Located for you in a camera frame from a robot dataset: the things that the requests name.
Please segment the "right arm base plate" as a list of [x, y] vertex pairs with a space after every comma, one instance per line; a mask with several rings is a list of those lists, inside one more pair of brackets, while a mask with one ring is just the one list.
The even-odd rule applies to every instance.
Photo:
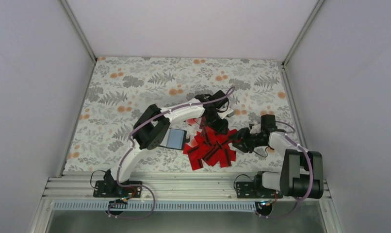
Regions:
[[283, 195], [273, 189], [263, 186], [255, 187], [253, 182], [236, 182], [234, 185], [237, 198], [239, 199], [281, 199]]

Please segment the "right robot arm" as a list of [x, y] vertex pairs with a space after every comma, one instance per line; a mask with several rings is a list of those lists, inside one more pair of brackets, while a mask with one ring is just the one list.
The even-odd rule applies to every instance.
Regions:
[[230, 138], [233, 147], [253, 153], [258, 147], [273, 149], [282, 156], [281, 172], [259, 171], [250, 182], [236, 182], [239, 198], [293, 197], [320, 199], [324, 194], [323, 158], [293, 141], [277, 127], [274, 115], [262, 115], [261, 122], [237, 131]]

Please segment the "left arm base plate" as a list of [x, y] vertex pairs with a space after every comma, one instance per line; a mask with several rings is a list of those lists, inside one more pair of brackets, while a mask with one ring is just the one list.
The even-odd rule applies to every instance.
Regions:
[[105, 181], [96, 181], [94, 198], [139, 198], [141, 196], [143, 184], [142, 181], [126, 181], [123, 185], [133, 185], [132, 187], [120, 187], [117, 184], [115, 188], [110, 188]]

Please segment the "black card holder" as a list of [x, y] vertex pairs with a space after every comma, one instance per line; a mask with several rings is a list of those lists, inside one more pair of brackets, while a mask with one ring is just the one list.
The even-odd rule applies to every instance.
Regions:
[[187, 135], [187, 131], [181, 129], [168, 129], [159, 147], [173, 150], [183, 150], [185, 144], [189, 142], [190, 136]]

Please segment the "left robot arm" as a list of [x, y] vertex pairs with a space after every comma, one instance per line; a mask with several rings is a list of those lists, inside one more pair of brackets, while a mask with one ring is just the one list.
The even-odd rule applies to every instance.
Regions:
[[234, 92], [232, 86], [226, 93], [218, 91], [214, 95], [197, 95], [188, 102], [159, 108], [150, 105], [140, 116], [128, 135], [129, 148], [118, 164], [107, 170], [103, 177], [102, 190], [114, 197], [120, 196], [127, 185], [131, 173], [144, 155], [158, 147], [169, 132], [170, 126], [193, 118], [205, 117], [209, 126], [219, 133], [228, 129], [227, 113], [221, 107], [228, 102]]

